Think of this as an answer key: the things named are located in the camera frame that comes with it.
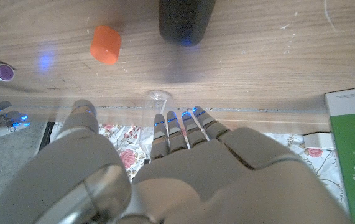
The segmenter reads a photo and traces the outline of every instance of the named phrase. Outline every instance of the purple marker cap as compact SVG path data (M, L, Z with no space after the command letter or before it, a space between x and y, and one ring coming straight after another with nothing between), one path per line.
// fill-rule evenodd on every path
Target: purple marker cap
M3 81L10 81L14 78L14 71L8 65L1 65L0 66L0 78Z

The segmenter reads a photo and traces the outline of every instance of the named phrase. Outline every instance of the floral fabric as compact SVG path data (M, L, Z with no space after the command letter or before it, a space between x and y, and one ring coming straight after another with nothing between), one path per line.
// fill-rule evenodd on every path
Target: floral fabric
M62 123L56 123L50 142L61 129ZM129 178L132 179L144 165L152 145L153 128L135 126L99 125L99 133L107 137L118 152ZM348 206L343 181L338 165L336 151L305 148L303 136L294 134L271 134L266 136L276 140L300 156L331 195L347 212Z

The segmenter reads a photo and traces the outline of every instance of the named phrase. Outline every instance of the wooden table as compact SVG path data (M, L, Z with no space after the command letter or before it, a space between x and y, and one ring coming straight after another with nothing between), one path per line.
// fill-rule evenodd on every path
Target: wooden table
M117 64L90 54L98 25L122 37ZM355 1L218 0L191 48L161 38L156 0L0 1L0 61L16 70L0 101L31 119L61 121L86 98L100 123L140 125L156 89L231 128L329 131L323 95L355 88Z

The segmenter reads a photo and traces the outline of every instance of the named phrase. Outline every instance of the gray floor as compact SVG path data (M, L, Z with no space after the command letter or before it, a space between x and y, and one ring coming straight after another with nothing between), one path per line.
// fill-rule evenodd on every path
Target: gray floor
M0 194L17 170L39 150L46 123L31 123L28 128L0 137Z

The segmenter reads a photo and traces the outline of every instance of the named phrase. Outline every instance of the robotic arm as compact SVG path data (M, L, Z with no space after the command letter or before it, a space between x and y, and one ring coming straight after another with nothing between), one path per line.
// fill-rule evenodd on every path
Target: robotic arm
M95 116L75 102L57 140L2 194L0 223L351 222L300 158L200 107L182 116L190 149L174 112L155 117L151 163L130 183Z

